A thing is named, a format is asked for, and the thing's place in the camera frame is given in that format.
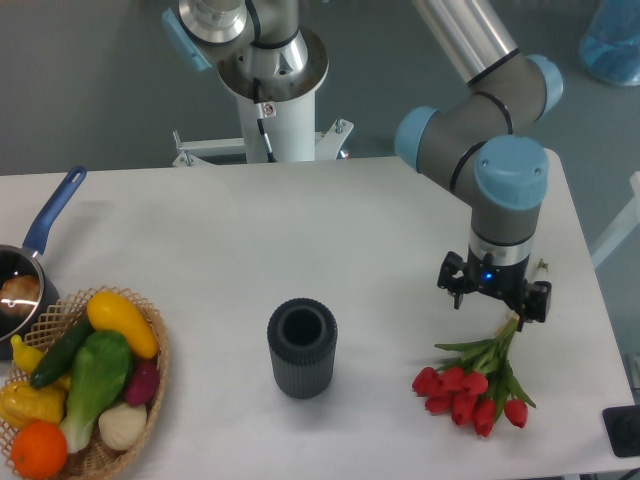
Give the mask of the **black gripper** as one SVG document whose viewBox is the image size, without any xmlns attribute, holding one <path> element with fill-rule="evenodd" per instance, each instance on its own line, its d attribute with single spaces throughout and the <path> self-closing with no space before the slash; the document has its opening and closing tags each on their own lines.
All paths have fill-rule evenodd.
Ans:
<svg viewBox="0 0 640 480">
<path fill-rule="evenodd" d="M 518 311 L 516 331 L 526 323 L 545 323 L 551 305 L 552 286 L 547 281 L 528 282 L 526 271 L 533 239 L 500 245 L 482 238 L 470 238 L 463 259 L 449 251 L 443 260 L 437 286 L 453 298 L 459 309 L 465 294 L 481 293 Z"/>
</svg>

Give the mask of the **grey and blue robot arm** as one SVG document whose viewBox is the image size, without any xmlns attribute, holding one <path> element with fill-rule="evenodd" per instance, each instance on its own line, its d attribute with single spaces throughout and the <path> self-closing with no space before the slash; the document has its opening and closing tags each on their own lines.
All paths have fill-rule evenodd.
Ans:
<svg viewBox="0 0 640 480">
<path fill-rule="evenodd" d="M 455 301 L 478 292 L 503 301 L 521 323 L 542 322 L 551 285 L 526 279 L 547 191 L 549 158 L 524 131 L 559 101 L 563 81 L 548 59 L 524 56 L 485 1 L 419 1 L 470 96 L 448 112 L 412 110 L 396 154 L 471 208 L 468 253 L 449 253 L 438 285 Z M 328 55 L 302 26 L 294 1 L 182 1 L 163 13 L 174 48 L 198 70 L 216 68 L 234 94 L 250 163 L 334 159 L 347 133 L 315 131 L 315 93 Z"/>
</svg>

